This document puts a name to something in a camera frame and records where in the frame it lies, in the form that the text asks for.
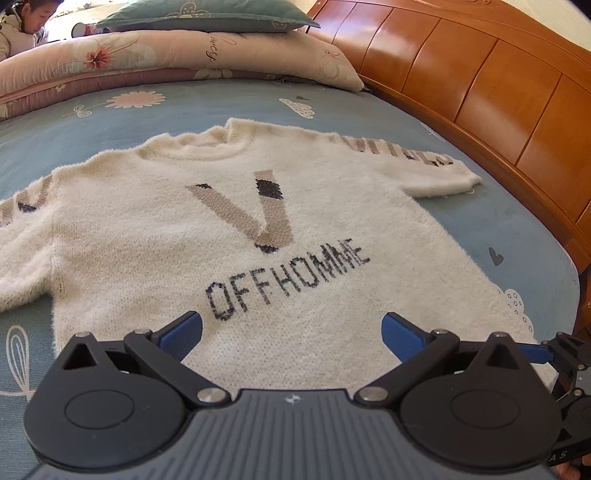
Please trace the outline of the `person's right hand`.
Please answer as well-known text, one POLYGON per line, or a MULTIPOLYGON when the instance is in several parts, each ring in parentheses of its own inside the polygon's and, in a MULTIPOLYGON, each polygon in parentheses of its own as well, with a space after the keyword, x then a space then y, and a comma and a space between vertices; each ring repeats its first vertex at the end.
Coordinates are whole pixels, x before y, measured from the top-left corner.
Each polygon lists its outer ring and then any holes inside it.
POLYGON ((554 466, 553 471, 560 480, 579 480, 581 478, 580 471, 570 463, 554 466))

